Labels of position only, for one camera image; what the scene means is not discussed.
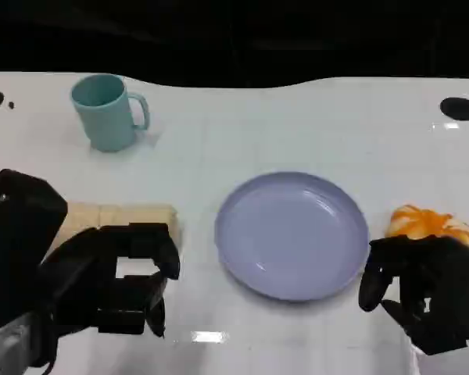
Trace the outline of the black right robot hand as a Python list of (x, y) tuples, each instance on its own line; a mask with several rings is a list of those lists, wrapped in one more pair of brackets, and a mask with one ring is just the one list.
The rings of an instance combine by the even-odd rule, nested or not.
[(381, 306), (426, 355), (469, 341), (469, 246), (451, 237), (406, 235), (370, 242), (359, 306)]

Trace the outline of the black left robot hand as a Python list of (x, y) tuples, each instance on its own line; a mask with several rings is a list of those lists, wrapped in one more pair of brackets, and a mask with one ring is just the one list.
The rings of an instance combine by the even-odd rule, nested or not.
[(95, 327), (107, 334), (165, 333), (163, 292), (181, 263), (165, 223), (90, 227), (40, 265), (57, 336)]

